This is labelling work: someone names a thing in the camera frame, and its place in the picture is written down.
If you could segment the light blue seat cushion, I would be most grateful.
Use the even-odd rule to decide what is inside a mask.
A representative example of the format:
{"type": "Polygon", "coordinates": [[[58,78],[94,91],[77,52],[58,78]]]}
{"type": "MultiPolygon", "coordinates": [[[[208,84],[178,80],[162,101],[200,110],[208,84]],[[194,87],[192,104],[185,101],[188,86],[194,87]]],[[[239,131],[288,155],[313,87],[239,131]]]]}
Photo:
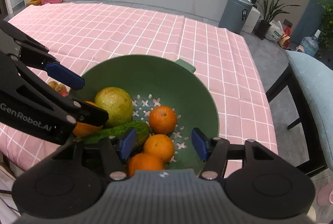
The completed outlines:
{"type": "Polygon", "coordinates": [[[332,169],[332,70],[308,54],[286,54],[316,123],[326,164],[332,169]]]}

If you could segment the leafy green pothos plant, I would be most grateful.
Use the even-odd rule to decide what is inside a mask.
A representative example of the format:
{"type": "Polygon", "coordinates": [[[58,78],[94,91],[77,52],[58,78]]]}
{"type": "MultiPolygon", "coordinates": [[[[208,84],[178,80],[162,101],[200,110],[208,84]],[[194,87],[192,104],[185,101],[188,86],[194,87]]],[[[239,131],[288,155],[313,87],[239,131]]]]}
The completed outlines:
{"type": "Polygon", "coordinates": [[[319,0],[318,3],[323,8],[323,14],[321,18],[321,23],[319,25],[319,30],[321,35],[319,37],[319,51],[323,53],[324,51],[332,50],[332,0],[319,0]]]}

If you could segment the grey trash bin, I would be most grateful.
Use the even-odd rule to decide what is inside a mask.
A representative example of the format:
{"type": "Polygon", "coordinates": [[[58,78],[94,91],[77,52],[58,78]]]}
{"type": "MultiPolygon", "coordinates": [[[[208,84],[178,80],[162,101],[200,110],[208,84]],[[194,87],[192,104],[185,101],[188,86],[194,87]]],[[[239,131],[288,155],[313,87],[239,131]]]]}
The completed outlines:
{"type": "Polygon", "coordinates": [[[248,0],[228,0],[218,27],[226,28],[235,34],[239,34],[252,6],[252,2],[248,0]]]}

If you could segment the potted long leaf plant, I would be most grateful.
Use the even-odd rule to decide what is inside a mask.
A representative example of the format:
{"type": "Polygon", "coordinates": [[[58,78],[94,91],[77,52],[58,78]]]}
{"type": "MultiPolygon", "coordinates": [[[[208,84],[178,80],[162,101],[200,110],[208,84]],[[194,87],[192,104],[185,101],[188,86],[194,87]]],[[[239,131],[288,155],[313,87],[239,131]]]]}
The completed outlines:
{"type": "Polygon", "coordinates": [[[288,11],[285,10],[287,7],[300,7],[299,4],[287,4],[281,3],[281,0],[259,0],[256,1],[262,10],[262,20],[260,21],[257,30],[255,31],[255,35],[263,40],[265,38],[266,33],[271,27],[271,22],[274,20],[276,16],[279,14],[289,14],[288,11]]]}

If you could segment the pink checkered tablecloth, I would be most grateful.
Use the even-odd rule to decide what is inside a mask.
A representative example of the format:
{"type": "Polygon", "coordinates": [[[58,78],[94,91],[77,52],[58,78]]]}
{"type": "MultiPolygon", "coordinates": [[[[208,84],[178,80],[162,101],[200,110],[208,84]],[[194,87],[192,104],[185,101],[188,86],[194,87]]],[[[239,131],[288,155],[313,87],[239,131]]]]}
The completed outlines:
{"type": "Polygon", "coordinates": [[[124,55],[149,55],[193,66],[219,115],[219,134],[277,152],[274,126],[257,68],[244,38],[181,15],[107,4],[30,6],[10,20],[83,76],[124,55]]]}

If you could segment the orange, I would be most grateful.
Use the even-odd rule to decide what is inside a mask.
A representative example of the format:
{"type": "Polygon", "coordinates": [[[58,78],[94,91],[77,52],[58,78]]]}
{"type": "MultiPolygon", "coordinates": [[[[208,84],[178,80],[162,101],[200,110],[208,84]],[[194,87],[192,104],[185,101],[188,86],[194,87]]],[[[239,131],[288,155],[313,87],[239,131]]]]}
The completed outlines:
{"type": "Polygon", "coordinates": [[[147,138],[143,151],[169,163],[174,155],[174,143],[164,134],[155,134],[147,138]]]}
{"type": "Polygon", "coordinates": [[[161,159],[149,153],[138,153],[128,162],[128,175],[135,175],[137,170],[164,170],[164,163],[161,159]]]}
{"type": "Polygon", "coordinates": [[[175,129],[177,115],[171,108],[159,106],[150,112],[148,122],[155,134],[169,134],[175,129]]]}

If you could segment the orange front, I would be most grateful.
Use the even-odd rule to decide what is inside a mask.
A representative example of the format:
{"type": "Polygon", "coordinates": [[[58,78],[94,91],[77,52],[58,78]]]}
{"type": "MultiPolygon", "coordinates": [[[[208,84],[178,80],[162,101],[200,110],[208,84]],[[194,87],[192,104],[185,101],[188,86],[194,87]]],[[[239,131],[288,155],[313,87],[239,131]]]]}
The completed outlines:
{"type": "Polygon", "coordinates": [[[149,153],[138,153],[128,162],[128,175],[135,175],[137,170],[164,170],[164,163],[161,159],[149,153]]]}

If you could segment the green cucumber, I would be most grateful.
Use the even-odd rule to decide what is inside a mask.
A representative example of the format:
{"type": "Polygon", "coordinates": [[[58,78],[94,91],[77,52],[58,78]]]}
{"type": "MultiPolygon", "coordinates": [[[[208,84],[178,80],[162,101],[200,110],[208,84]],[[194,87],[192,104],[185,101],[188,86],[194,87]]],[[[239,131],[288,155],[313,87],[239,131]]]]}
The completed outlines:
{"type": "Polygon", "coordinates": [[[112,128],[99,130],[98,132],[95,132],[90,136],[83,137],[82,140],[85,142],[85,144],[95,144],[98,143],[99,140],[101,140],[102,138],[108,138],[109,136],[120,138],[130,128],[134,128],[136,130],[136,140],[134,148],[139,148],[150,136],[151,129],[145,122],[135,120],[112,128]]]}

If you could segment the red cherry tomato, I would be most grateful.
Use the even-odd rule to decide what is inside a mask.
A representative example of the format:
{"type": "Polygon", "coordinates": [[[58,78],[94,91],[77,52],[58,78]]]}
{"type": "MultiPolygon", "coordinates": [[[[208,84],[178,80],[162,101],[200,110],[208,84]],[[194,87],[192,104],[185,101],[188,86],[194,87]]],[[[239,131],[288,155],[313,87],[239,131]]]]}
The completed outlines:
{"type": "Polygon", "coordinates": [[[60,94],[64,97],[66,97],[68,95],[68,92],[61,92],[60,94]]]}

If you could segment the large green pear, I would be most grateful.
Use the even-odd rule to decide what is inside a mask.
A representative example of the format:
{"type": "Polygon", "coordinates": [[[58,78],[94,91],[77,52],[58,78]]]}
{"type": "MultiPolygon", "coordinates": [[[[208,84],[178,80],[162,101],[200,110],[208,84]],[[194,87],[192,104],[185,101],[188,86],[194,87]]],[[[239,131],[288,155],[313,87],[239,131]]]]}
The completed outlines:
{"type": "Polygon", "coordinates": [[[106,87],[95,96],[95,104],[108,112],[107,128],[130,122],[133,115],[132,99],[128,92],[117,87],[106,87]]]}

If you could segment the green colander bowl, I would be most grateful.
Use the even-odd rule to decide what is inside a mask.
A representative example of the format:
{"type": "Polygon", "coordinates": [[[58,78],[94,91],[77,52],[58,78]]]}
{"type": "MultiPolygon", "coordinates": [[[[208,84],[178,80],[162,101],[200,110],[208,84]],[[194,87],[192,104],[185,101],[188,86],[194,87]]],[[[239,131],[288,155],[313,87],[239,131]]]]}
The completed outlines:
{"type": "Polygon", "coordinates": [[[187,62],[149,55],[124,55],[99,63],[83,74],[85,86],[71,90],[70,95],[83,101],[94,101],[106,87],[125,90],[132,98],[133,120],[148,123],[150,112],[159,106],[171,108],[177,123],[170,137],[175,154],[169,169],[193,169],[199,174],[200,160],[191,141],[193,128],[207,137],[219,134],[219,115],[206,86],[195,76],[187,62]]]}

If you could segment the blue water jug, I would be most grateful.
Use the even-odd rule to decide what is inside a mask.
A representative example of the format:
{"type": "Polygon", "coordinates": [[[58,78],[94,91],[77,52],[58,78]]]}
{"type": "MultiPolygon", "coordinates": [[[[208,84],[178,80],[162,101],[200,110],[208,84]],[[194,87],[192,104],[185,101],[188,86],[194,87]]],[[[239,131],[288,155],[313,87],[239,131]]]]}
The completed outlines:
{"type": "Polygon", "coordinates": [[[317,30],[313,36],[304,37],[299,46],[299,51],[314,57],[319,50],[318,39],[321,34],[320,30],[317,30]]]}

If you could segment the white plastic bag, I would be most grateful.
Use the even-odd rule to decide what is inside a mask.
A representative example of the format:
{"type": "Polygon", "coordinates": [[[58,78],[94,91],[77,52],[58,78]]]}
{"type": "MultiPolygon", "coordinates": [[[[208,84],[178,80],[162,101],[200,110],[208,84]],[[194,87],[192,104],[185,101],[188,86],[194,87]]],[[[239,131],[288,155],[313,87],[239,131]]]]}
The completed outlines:
{"type": "Polygon", "coordinates": [[[270,22],[270,27],[267,30],[265,38],[269,41],[277,43],[282,37],[282,35],[283,35],[283,27],[281,22],[280,21],[275,22],[272,20],[270,22]]]}

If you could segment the brown longan fruit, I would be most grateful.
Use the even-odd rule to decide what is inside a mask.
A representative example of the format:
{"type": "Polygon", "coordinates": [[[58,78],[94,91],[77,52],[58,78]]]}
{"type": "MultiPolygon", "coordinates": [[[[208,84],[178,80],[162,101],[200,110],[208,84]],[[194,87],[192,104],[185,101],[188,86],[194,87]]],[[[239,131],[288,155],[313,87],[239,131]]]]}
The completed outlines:
{"type": "Polygon", "coordinates": [[[67,88],[63,84],[58,84],[54,89],[58,93],[66,93],[67,92],[67,88]]]}
{"type": "Polygon", "coordinates": [[[58,83],[56,81],[50,81],[47,83],[52,89],[55,89],[58,83]]]}

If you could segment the black wooden chair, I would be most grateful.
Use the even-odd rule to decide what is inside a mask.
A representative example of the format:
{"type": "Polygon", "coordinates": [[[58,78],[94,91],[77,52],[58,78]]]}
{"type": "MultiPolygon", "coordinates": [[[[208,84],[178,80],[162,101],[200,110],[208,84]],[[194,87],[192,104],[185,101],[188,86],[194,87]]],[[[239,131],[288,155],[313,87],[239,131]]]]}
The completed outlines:
{"type": "Polygon", "coordinates": [[[305,90],[301,81],[296,77],[291,65],[288,65],[275,83],[266,92],[271,102],[284,88],[288,88],[295,103],[299,118],[287,126],[290,130],[297,125],[303,128],[309,160],[298,165],[297,169],[312,178],[328,168],[323,150],[322,139],[319,134],[319,123],[316,122],[310,101],[305,97],[305,90]]]}

